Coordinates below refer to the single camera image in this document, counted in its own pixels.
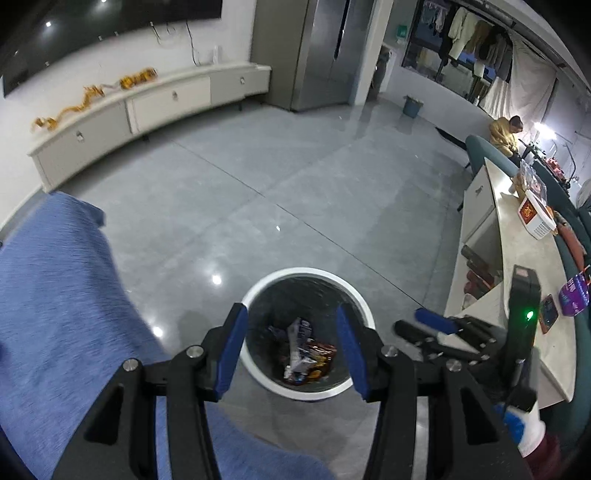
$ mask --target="phone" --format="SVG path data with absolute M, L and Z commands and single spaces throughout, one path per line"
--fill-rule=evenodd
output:
M 548 333 L 548 330 L 552 328 L 552 325 L 558 318 L 558 310 L 556 308 L 556 304 L 554 303 L 552 295 L 548 295 L 542 301 L 542 304 L 540 306 L 540 315 L 538 318 L 540 319 L 540 327 L 542 328 L 542 333 Z

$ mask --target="gray tile floor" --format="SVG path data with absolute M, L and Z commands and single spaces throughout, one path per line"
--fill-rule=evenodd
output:
M 419 305 L 443 311 L 466 162 L 431 124 L 388 102 L 300 114 L 252 102 L 169 125 L 63 190 L 106 212 L 122 281 L 171 353 L 199 343 L 261 277 L 295 266 L 351 283 L 384 342 L 415 353 L 391 325 Z M 320 457 L 339 479 L 361 478 L 378 408 L 353 389 L 296 403 L 239 364 L 222 407 L 253 434 Z

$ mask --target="blue trash can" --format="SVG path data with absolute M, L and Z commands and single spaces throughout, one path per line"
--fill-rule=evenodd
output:
M 416 98 L 412 98 L 409 96 L 406 96 L 405 98 L 406 98 L 406 103 L 404 104 L 404 108 L 402 109 L 402 112 L 404 113 L 404 115 L 407 115 L 410 118 L 416 118 L 418 115 L 418 111 L 423 106 L 423 103 L 421 101 L 417 100 Z

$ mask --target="black cable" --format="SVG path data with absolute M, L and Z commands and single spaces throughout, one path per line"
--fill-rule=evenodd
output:
M 197 64 L 197 62 L 195 61 L 195 46 L 193 45 L 193 36 L 191 35 L 191 29 L 189 28 L 189 21 L 185 20 L 185 23 L 187 24 L 187 31 L 189 32 L 189 38 L 191 39 L 191 56 L 193 57 L 193 63 L 196 67 L 198 67 L 199 65 L 201 65 L 201 62 Z
M 152 29 L 154 30 L 154 33 L 156 34 L 156 41 L 158 42 L 158 45 L 162 45 L 160 43 L 160 40 L 162 40 L 162 39 L 160 38 L 160 35 L 158 35 L 158 31 L 156 30 L 156 27 L 154 26 L 154 24 L 152 24 Z

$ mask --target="refrigerator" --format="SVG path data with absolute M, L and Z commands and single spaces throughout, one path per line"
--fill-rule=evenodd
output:
M 302 111 L 352 96 L 375 0 L 257 0 L 251 61 L 270 65 L 264 101 Z

